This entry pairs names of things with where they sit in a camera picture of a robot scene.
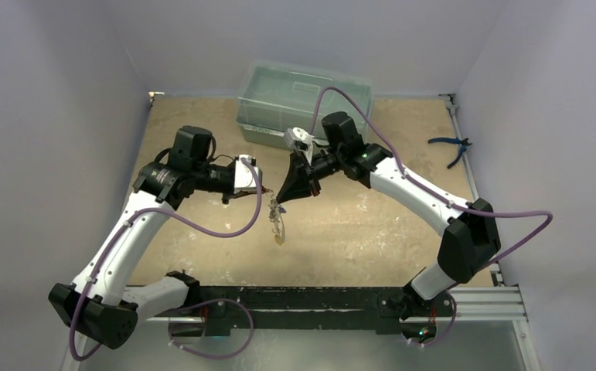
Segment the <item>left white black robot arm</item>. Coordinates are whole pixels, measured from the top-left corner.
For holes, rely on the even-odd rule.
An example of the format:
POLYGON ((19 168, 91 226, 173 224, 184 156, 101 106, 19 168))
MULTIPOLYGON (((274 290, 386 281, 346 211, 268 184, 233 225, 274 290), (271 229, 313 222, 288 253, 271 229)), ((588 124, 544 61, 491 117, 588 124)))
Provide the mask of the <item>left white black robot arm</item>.
POLYGON ((97 345, 117 349, 141 321, 165 311, 176 310, 182 316, 198 311, 203 300, 200 284, 186 273, 172 271, 143 287, 129 288, 128 283, 155 235, 170 219, 223 239, 242 235, 257 221, 264 187, 255 157, 241 154, 229 165, 217 165, 215 150, 211 131, 181 127, 172 146, 141 168, 121 216, 86 267, 70 284, 53 286, 49 302, 69 327, 74 359, 88 358, 88 354, 78 352, 78 334, 97 345), (181 203, 196 191, 219 193, 224 204, 256 196, 253 216, 235 232, 208 230, 177 213, 181 203))

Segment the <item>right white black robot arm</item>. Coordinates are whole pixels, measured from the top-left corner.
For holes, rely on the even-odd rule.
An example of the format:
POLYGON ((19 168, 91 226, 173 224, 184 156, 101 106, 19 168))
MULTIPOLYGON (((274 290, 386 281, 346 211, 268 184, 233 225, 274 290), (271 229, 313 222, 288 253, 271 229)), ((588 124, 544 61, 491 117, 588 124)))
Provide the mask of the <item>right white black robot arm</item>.
POLYGON ((496 222, 485 216, 492 206, 484 199, 469 202, 450 196, 419 175, 408 175, 397 154, 366 143, 343 111, 326 115, 322 125, 327 144, 319 152, 314 151, 317 144, 306 130, 285 131, 284 141, 292 153, 277 202, 317 196, 322 179, 342 172, 407 207, 441 237, 441 243, 436 261, 412 278, 402 297, 391 304, 400 309, 402 319, 431 314, 439 294, 469 282, 499 251, 496 222))

